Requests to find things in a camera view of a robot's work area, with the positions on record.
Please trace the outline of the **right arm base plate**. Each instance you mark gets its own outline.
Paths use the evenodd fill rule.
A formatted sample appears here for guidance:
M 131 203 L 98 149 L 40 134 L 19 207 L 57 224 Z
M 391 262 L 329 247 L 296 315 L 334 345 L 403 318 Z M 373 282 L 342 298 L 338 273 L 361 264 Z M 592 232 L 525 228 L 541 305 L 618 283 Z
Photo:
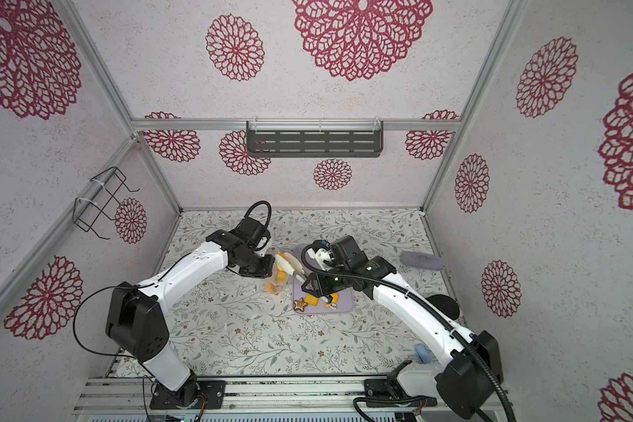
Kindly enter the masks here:
M 369 407 L 435 407 L 438 404 L 435 397 L 411 396 L 405 393 L 397 382 L 387 378 L 368 378 L 363 385 L 366 405 Z

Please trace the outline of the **orange fish cookie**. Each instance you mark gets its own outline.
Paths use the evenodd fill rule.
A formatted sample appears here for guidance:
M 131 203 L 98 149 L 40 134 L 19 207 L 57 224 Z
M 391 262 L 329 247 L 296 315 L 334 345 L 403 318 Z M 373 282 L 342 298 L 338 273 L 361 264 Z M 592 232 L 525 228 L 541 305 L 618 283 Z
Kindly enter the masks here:
M 327 307 L 327 309 L 337 309 L 337 303 L 339 300 L 339 295 L 337 293 L 331 294 L 331 295 L 327 295 L 325 297 L 325 306 Z

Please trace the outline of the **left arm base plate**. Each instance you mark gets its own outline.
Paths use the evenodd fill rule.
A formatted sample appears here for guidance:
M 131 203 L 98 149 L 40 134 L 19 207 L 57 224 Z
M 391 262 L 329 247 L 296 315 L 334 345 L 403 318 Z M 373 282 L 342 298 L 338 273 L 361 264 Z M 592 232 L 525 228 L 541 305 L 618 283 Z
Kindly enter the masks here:
M 198 380 L 186 383 L 178 391 L 170 391 L 161 383 L 156 384 L 149 409 L 151 410 L 217 410 L 223 405 L 227 383 L 223 380 Z

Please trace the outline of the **white silicone tongs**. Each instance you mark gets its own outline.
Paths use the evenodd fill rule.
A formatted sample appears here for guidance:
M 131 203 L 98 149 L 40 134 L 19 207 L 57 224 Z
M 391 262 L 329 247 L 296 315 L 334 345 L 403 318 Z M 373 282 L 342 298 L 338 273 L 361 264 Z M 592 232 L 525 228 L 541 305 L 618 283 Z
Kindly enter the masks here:
M 300 283 L 300 287 L 293 287 L 294 294 L 302 292 L 302 298 L 305 300 L 307 295 L 313 295 L 325 302 L 327 295 L 323 292 L 317 274 L 309 273 L 305 270 L 302 262 L 289 252 L 278 252 L 274 255 L 275 263 L 279 265 L 284 272 L 295 278 Z

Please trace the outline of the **clear resealable bag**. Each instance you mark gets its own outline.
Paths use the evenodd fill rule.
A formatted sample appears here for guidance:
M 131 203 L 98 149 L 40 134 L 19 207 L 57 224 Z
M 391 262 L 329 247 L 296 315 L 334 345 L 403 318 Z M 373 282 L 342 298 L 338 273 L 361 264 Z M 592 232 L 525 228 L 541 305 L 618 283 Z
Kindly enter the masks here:
M 270 276 L 265 279 L 267 292 L 272 295 L 281 294 L 288 285 L 289 278 L 290 276 L 279 265 L 274 263 Z

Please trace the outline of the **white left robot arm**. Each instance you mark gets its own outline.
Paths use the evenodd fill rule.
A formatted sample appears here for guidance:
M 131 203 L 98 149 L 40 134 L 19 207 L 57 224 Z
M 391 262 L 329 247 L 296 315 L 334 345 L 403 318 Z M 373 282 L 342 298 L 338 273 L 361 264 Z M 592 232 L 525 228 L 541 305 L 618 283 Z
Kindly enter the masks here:
M 248 278 L 272 274 L 274 257 L 265 254 L 268 223 L 246 216 L 233 230 L 217 230 L 171 267 L 135 285 L 113 290 L 105 334 L 155 378 L 156 392 L 173 407 L 197 404 L 197 375 L 170 343 L 170 311 L 210 276 L 230 267 Z

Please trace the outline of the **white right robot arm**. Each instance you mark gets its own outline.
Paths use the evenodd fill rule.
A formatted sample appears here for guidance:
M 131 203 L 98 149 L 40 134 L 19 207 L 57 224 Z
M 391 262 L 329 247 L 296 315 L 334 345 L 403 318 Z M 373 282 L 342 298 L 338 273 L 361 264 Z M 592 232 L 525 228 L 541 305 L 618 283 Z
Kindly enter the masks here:
M 405 362 L 388 375 L 385 392 L 353 401 L 378 406 L 419 407 L 444 403 L 457 416 L 488 420 L 483 405 L 491 396 L 501 403 L 507 420 L 516 419 L 503 383 L 499 344 L 488 332 L 474 334 L 449 318 L 418 293 L 385 258 L 369 258 L 345 236 L 329 243 L 304 246 L 300 262 L 308 270 L 302 290 L 330 299 L 342 290 L 360 292 L 400 319 L 429 349 L 431 364 Z

